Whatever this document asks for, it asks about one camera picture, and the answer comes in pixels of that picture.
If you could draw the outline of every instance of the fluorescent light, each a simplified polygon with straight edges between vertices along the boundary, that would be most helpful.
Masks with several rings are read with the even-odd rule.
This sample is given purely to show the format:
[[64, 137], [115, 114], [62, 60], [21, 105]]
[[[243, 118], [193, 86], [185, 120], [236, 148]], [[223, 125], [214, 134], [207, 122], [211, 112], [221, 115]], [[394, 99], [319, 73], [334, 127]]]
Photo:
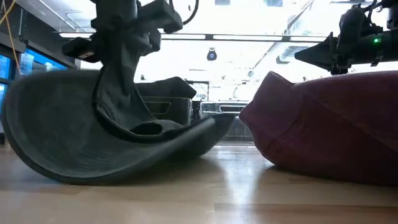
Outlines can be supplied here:
[[162, 34], [162, 40], [174, 40], [174, 39], [189, 39], [189, 40], [204, 40], [206, 35], [202, 34]]
[[281, 36], [261, 36], [261, 35], [214, 35], [215, 40], [262, 40], [262, 41], [281, 41]]
[[300, 41], [300, 42], [312, 42], [312, 41], [323, 42], [325, 39], [326, 37], [306, 37], [306, 36], [290, 38], [291, 41]]
[[93, 33], [60, 33], [60, 36], [63, 38], [77, 38], [77, 37], [81, 37], [81, 38], [90, 38], [90, 36], [93, 35]]

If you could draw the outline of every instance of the black cable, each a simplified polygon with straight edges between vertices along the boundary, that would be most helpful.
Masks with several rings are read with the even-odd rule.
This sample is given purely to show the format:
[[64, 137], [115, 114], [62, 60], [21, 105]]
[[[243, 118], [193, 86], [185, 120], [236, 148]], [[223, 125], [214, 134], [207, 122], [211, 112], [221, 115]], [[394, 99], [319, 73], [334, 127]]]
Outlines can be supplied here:
[[[174, 9], [173, 0], [169, 0], [169, 5]], [[195, 1], [195, 8], [193, 8], [193, 12], [192, 12], [191, 16], [186, 21], [183, 21], [182, 24], [183, 25], [187, 25], [189, 22], [191, 22], [192, 19], [196, 16], [196, 14], [198, 12], [198, 9], [199, 9], [199, 0], [196, 0]]]

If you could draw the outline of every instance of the red cloth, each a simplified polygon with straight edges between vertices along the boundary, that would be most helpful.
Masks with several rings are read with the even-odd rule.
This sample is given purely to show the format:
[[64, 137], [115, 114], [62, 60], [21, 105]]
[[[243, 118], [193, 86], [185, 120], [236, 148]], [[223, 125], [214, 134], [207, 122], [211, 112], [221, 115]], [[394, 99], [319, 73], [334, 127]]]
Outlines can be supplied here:
[[398, 72], [299, 84], [270, 72], [240, 118], [261, 154], [283, 169], [398, 185]]

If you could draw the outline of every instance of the camera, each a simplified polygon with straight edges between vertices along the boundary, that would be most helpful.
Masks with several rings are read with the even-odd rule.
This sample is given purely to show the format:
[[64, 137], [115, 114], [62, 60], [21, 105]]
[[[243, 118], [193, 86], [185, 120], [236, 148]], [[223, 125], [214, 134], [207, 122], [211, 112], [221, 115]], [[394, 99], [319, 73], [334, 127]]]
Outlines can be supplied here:
[[207, 60], [208, 61], [214, 61], [217, 59], [217, 53], [214, 48], [210, 48], [209, 52], [207, 53]]

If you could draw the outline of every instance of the wooden floor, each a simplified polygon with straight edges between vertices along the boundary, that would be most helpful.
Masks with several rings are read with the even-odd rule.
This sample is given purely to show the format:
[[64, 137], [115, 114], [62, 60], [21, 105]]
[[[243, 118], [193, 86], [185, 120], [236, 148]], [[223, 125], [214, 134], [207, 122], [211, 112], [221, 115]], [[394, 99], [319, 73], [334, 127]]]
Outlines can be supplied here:
[[398, 190], [277, 170], [254, 147], [217, 146], [119, 187], [61, 185], [0, 153], [0, 224], [398, 223]]

